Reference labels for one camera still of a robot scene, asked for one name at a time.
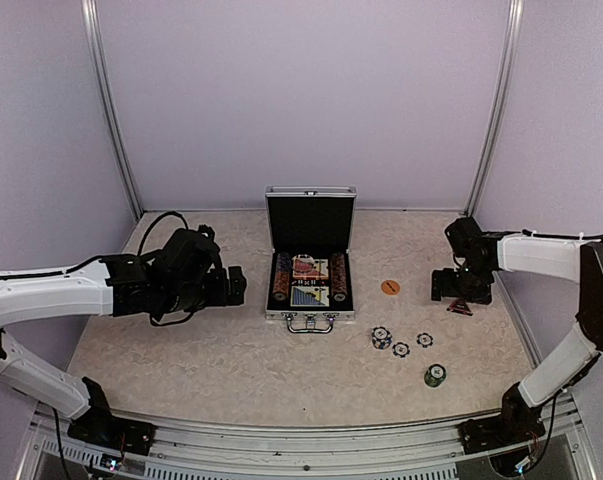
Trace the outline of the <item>black red triangular button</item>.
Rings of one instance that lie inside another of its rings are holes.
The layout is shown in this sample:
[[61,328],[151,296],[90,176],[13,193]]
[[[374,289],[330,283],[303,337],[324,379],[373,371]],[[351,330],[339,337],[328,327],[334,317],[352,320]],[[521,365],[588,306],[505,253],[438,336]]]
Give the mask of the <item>black red triangular button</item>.
[[455,314],[460,314],[460,315],[465,315],[465,316],[472,316],[473,312],[470,308],[470,306],[468,305],[468,303],[462,299],[462,298],[458,298],[455,299],[448,307],[447,307],[447,311],[448,312],[452,312]]

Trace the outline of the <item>aluminium poker case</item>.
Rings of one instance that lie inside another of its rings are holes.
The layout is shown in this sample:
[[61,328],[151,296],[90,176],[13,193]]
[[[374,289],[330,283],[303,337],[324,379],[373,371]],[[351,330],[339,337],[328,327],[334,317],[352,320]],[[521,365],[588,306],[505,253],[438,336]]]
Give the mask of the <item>aluminium poker case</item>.
[[265,317],[296,335],[327,335],[352,321],[353,186],[269,186],[271,265]]

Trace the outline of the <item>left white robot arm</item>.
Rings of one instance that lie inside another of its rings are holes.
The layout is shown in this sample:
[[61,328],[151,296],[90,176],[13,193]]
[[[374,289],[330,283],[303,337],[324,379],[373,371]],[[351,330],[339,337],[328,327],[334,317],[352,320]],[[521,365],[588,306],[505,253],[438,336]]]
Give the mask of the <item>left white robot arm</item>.
[[52,366],[6,330],[28,321],[68,316],[187,318],[209,307],[239,306],[247,280],[222,264],[214,232],[180,228],[156,250],[92,257],[76,266],[0,271],[0,382],[55,409],[102,445],[121,434],[100,385]]

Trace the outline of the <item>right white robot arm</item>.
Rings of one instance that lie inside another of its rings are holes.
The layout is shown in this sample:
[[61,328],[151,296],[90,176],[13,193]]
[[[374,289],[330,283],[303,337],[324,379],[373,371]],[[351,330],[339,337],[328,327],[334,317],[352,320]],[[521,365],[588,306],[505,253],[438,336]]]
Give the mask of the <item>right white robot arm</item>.
[[449,226],[445,237],[461,263],[432,272],[434,301],[488,305],[498,273],[553,279],[577,289],[572,327],[514,387],[517,401],[529,409],[544,405],[603,355],[603,237],[484,232],[459,224]]

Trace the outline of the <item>left chip row in case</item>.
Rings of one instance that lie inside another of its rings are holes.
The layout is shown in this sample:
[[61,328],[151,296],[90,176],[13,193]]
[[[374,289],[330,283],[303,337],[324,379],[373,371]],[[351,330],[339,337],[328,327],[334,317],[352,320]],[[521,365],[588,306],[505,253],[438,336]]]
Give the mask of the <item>left chip row in case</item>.
[[288,298],[291,278],[291,257],[281,252],[276,256],[272,296],[275,301],[283,302]]

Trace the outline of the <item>chip row in case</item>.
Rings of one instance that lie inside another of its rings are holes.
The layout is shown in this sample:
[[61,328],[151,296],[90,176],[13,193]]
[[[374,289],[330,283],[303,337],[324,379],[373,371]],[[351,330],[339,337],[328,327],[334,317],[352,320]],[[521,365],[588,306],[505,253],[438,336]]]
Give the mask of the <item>chip row in case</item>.
[[291,278],[291,257],[281,252],[276,256],[272,296],[275,301],[283,302],[288,298]]
[[331,293],[336,302],[343,302],[348,295],[345,256],[334,253],[330,257]]

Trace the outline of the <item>blue card deck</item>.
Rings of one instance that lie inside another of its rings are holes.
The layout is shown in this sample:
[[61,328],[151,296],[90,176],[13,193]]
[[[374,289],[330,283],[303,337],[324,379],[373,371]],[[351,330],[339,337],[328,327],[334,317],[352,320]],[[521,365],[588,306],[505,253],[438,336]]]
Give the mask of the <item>blue card deck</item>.
[[328,307],[330,288],[327,286],[293,286],[290,296],[292,307]]

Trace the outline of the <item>red card deck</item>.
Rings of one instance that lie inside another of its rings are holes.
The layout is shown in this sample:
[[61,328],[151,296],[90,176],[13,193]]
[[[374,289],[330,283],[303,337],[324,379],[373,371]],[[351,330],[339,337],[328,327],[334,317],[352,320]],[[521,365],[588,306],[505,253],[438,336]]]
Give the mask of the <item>red card deck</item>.
[[294,280],[329,279],[329,260],[316,259],[307,254],[299,254],[292,258],[292,278]]

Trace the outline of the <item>blue white chip stack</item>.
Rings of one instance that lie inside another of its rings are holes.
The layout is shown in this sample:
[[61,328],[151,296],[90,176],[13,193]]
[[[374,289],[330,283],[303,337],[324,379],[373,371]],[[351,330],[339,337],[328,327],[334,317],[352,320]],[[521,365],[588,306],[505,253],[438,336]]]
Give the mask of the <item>blue white chip stack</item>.
[[378,350],[385,350],[393,343],[391,332],[383,326],[372,329],[371,339],[373,347]]

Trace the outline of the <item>green chip stack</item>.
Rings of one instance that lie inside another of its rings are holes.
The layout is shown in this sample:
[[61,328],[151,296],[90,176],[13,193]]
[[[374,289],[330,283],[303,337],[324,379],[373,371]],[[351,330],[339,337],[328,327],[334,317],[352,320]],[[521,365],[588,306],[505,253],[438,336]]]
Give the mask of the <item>green chip stack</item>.
[[424,374],[424,383],[430,388],[439,387],[446,379],[447,371],[440,364],[430,365]]

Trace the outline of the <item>right chip row in case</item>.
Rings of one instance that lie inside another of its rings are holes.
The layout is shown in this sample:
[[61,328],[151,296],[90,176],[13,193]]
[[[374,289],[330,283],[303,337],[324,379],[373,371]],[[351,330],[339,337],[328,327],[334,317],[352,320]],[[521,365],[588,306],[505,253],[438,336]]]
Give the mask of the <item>right chip row in case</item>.
[[348,295],[345,256],[334,253],[330,257],[331,293],[336,302],[343,302]]

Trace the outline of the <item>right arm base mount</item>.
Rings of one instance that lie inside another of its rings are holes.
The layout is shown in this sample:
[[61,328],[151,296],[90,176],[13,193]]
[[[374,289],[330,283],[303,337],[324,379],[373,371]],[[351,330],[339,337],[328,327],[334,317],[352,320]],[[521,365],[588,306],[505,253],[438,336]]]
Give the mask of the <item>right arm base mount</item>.
[[519,391],[519,384],[514,384],[503,394],[497,415],[470,419],[458,426],[464,453],[484,452],[544,436],[541,413],[542,407],[530,407]]

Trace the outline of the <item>front aluminium rail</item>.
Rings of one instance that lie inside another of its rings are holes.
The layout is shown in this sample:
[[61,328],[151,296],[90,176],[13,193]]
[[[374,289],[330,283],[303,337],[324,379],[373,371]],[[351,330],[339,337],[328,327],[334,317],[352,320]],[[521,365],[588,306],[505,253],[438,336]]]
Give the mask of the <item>front aluminium rail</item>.
[[146,456],[126,454],[111,473],[100,465],[106,449],[62,436],[45,406],[36,408],[14,478],[33,479],[43,463],[63,453],[84,475],[116,479],[421,478],[456,477],[462,462],[488,464],[495,451],[465,454],[459,435],[464,416],[358,427],[267,427],[215,424],[129,413],[152,423],[155,437]]

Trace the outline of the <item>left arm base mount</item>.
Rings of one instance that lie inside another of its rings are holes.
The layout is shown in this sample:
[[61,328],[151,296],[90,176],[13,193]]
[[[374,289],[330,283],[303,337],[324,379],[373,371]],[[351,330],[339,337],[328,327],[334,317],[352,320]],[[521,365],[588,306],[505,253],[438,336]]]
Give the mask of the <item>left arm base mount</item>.
[[148,456],[156,426],[113,415],[102,387],[88,377],[83,377],[82,382],[87,387],[89,408],[70,421],[68,436],[123,453]]

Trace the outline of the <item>left aluminium frame post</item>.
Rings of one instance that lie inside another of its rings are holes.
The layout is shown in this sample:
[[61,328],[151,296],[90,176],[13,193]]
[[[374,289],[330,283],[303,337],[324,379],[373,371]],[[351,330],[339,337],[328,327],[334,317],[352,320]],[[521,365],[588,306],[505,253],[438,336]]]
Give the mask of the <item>left aluminium frame post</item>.
[[115,165],[121,178],[132,217],[138,222],[144,214],[144,209],[128,159],[122,129],[116,112],[114,95],[110,85],[104,42],[100,29],[98,2],[94,0],[82,0],[81,12]]

